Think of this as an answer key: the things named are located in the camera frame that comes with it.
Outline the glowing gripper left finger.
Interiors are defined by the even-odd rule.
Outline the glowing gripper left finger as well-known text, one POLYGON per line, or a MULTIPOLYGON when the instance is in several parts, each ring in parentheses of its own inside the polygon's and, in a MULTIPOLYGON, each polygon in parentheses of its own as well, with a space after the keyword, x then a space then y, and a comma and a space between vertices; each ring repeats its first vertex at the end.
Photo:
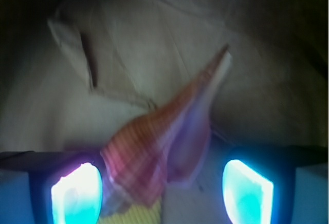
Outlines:
POLYGON ((1 153, 1 223, 97 223, 102 196, 91 153, 1 153))

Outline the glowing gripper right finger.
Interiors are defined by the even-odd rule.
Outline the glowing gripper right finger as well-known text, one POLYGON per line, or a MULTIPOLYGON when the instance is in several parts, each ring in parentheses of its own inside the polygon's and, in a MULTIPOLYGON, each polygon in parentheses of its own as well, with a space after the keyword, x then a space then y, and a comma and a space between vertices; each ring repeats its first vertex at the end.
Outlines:
POLYGON ((226 158, 222 192, 232 223, 328 223, 328 149, 238 146, 226 158))

